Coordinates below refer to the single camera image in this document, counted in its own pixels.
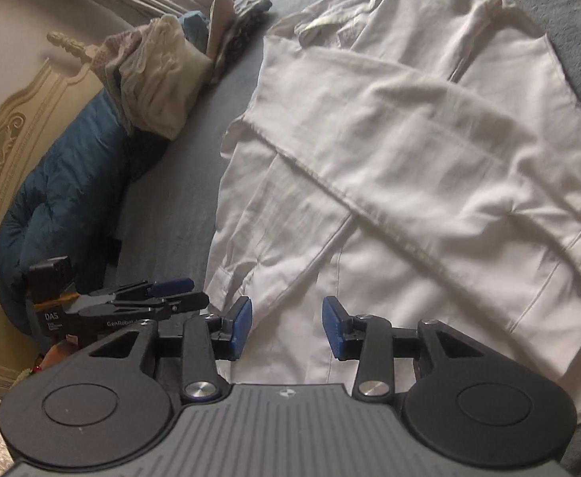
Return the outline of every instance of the white shirt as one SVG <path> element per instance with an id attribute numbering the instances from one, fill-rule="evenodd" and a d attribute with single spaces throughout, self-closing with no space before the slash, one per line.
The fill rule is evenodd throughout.
<path id="1" fill-rule="evenodd" d="M 228 378 L 350 386 L 321 326 L 335 295 L 448 323 L 581 420 L 581 105 L 543 31 L 505 0 L 321 0 L 264 41 L 206 278 L 220 310 L 253 301 Z"/>

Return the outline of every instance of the blue tufted cushion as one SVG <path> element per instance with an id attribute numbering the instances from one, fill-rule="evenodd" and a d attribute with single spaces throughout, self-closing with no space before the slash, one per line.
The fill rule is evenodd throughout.
<path id="1" fill-rule="evenodd" d="M 103 238 L 127 182 L 129 138 L 100 91 L 27 176 L 0 226 L 0 303 L 30 334 L 25 275 L 54 256 L 72 260 L 78 292 L 102 287 Z"/>

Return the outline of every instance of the gray ribbed plate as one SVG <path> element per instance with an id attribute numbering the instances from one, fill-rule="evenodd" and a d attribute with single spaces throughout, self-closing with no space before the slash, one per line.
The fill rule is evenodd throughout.
<path id="1" fill-rule="evenodd" d="M 16 465 L 10 477 L 57 475 Z M 566 477 L 550 462 L 496 472 L 445 459 L 412 438 L 385 405 L 341 385 L 236 385 L 225 400 L 189 406 L 156 447 L 98 477 Z"/>

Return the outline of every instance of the blue gripper pad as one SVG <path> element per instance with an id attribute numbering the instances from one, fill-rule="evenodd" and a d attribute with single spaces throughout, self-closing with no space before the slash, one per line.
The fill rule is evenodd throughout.
<path id="1" fill-rule="evenodd" d="M 253 326 L 253 302 L 248 299 L 233 320 L 231 358 L 229 361 L 236 361 L 242 356 L 251 326 Z"/>
<path id="2" fill-rule="evenodd" d="M 326 296 L 323 298 L 323 305 L 321 306 L 321 324 L 323 330 L 326 332 L 326 337 L 330 343 L 330 349 L 336 359 L 340 359 L 343 353 L 343 328 L 342 320 L 335 312 L 335 306 L 339 304 L 337 298 L 334 296 Z"/>
<path id="3" fill-rule="evenodd" d="M 181 280 L 156 281 L 148 290 L 152 298 L 164 298 L 175 294 L 189 293 L 196 284 L 191 278 L 182 278 Z"/>

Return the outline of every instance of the pile of clothes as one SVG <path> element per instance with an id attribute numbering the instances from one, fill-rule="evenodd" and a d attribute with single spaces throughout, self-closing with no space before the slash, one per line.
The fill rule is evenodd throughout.
<path id="1" fill-rule="evenodd" d="M 127 133 L 137 128 L 175 139 L 200 88 L 221 78 L 271 6 L 270 0 L 248 2 L 238 13 L 233 0 L 214 0 L 210 20 L 197 10 L 179 18 L 165 14 L 108 37 L 92 70 Z"/>

